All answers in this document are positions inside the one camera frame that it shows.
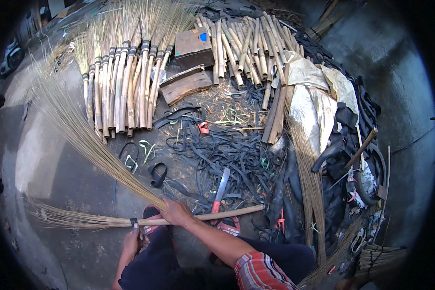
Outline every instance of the wooden block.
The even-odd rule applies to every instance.
[[[212,84],[213,81],[209,78],[207,73],[204,70],[200,70],[184,78],[178,78],[174,82],[168,82],[168,84],[160,88],[160,91],[168,106],[172,106],[185,96],[209,89]]]
[[[210,36],[205,27],[199,27],[177,34],[175,58],[181,69],[187,70],[197,65],[214,65]]]

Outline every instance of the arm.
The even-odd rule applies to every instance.
[[[203,223],[185,204],[168,198],[163,200],[167,212],[162,211],[162,216],[172,225],[188,230],[227,265],[234,267],[244,254],[256,251],[247,242]]]

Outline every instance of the wooden box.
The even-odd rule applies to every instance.
[[[175,58],[182,70],[198,65],[214,65],[210,36],[200,27],[176,35]]]

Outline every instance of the foot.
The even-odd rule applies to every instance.
[[[149,205],[143,210],[143,219],[159,219],[163,218],[163,216],[160,213],[160,210],[154,206]],[[145,225],[143,228],[143,233],[147,236],[151,235],[154,230],[156,230],[159,227],[166,227],[165,225]]]

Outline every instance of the red plastic tie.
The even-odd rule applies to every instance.
[[[204,121],[202,124],[198,124],[198,128],[200,128],[201,133],[208,134],[210,130],[208,129],[208,123]]]

